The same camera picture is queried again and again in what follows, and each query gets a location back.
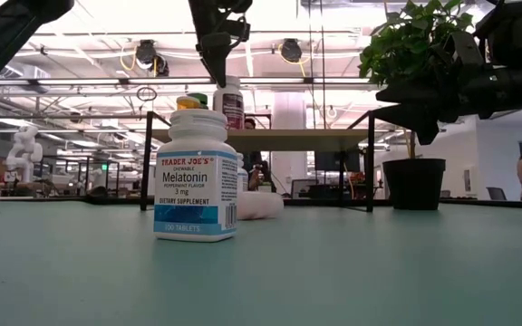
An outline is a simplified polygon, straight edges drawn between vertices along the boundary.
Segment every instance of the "computer screen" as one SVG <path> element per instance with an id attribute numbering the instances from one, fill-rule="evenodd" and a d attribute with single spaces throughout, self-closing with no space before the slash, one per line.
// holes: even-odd
<path id="1" fill-rule="evenodd" d="M 345 152 L 345 166 L 348 172 L 360 172 L 360 151 L 358 149 Z M 316 171 L 339 171 L 340 152 L 315 152 Z"/>

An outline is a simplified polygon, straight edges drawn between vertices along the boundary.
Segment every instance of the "white column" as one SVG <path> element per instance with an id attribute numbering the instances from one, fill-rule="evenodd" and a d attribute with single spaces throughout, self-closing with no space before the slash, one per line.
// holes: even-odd
<path id="1" fill-rule="evenodd" d="M 305 129 L 305 94 L 276 92 L 272 114 L 273 129 Z M 291 181 L 307 178 L 307 153 L 272 152 L 271 171 L 277 192 L 291 194 Z"/>

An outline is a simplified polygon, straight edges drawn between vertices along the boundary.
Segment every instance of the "wooden shelf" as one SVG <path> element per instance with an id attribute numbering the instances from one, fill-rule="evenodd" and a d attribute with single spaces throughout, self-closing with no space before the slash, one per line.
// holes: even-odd
<path id="1" fill-rule="evenodd" d="M 169 142 L 169 131 L 155 129 L 152 137 Z M 353 149 L 368 137 L 365 129 L 255 129 L 230 130 L 227 144 L 238 152 L 340 151 Z"/>

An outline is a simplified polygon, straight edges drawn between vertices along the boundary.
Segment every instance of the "white humanoid robot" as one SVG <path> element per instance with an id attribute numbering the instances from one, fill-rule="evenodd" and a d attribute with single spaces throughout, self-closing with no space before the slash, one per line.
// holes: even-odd
<path id="1" fill-rule="evenodd" d="M 24 170 L 22 177 L 23 182 L 32 181 L 34 162 L 41 161 L 44 154 L 42 145 L 35 142 L 35 135 L 37 135 L 38 131 L 39 130 L 33 126 L 21 127 L 19 131 L 14 134 L 14 146 L 9 151 L 9 154 L 7 154 L 7 159 L 5 160 L 8 172 L 15 172 L 18 168 Z M 24 154 L 21 157 L 17 157 L 21 151 L 23 151 Z"/>

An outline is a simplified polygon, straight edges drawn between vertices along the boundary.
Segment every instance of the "white cylinder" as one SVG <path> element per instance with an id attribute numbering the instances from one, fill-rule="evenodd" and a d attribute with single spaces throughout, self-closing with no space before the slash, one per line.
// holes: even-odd
<path id="1" fill-rule="evenodd" d="M 249 174 L 245 171 L 243 166 L 243 154 L 237 153 L 237 190 L 248 191 L 249 190 Z"/>
<path id="2" fill-rule="evenodd" d="M 211 110 L 178 110 L 171 142 L 157 154 L 154 233 L 158 238 L 213 242 L 237 230 L 237 153 L 227 118 Z"/>
<path id="3" fill-rule="evenodd" d="M 217 86 L 213 94 L 213 110 L 227 117 L 227 129 L 243 129 L 245 124 L 245 107 L 243 94 L 239 90 L 241 81 L 238 77 L 227 76 L 227 86 Z"/>

